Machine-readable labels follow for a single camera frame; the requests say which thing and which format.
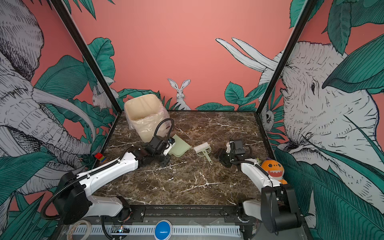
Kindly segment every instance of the beige trash can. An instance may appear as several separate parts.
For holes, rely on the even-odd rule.
[[[135,129],[143,142],[150,142],[158,124],[169,118],[169,113],[154,94],[146,94],[128,100],[124,104],[128,124]],[[165,137],[170,122],[163,123],[157,135]]]

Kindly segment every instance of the toy mouth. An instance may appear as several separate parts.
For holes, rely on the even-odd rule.
[[[268,174],[271,175],[272,177],[281,177],[283,175],[283,171],[272,170],[272,171],[268,171]]]

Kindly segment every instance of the mural wall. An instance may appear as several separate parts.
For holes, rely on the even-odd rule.
[[[49,1],[3,0],[0,9],[0,239],[47,239],[57,221],[40,209],[62,175],[93,167],[116,112],[93,99],[95,76]],[[90,48],[107,45],[98,38]]]
[[[318,1],[312,17],[263,126],[315,239],[384,239],[384,1]],[[257,71],[280,57],[233,55]]]
[[[259,58],[249,43],[263,50],[264,58],[273,58],[284,49],[295,23],[287,1],[64,2],[87,44],[100,37],[110,40],[108,55],[91,51],[98,63],[103,56],[113,59],[114,77],[101,70],[121,106],[154,93],[167,109],[255,111],[267,86],[258,87],[261,72],[272,72],[269,63],[253,66],[260,72],[244,68],[222,45],[236,37],[236,54]],[[100,106],[104,97],[95,90]]]

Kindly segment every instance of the table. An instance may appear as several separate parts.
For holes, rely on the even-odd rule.
[[[116,178],[97,190],[102,197],[123,196],[129,204],[231,205],[248,199],[260,200],[260,192],[235,166],[225,168],[214,153],[229,141],[241,138],[261,160],[267,152],[252,112],[169,112],[177,134],[192,146],[183,156],[172,156],[166,167],[152,163]],[[113,160],[128,146],[141,144],[135,130],[129,130],[125,114],[119,118],[104,156]],[[193,147],[208,142],[213,165],[197,156]]]

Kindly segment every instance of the brush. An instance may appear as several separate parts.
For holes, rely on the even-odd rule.
[[[198,156],[205,156],[209,162],[209,164],[213,164],[211,158],[209,157],[209,153],[211,152],[211,147],[209,146],[209,144],[207,142],[203,143],[203,144],[200,144],[199,146],[196,146],[193,148],[195,151],[196,151],[196,154]]]

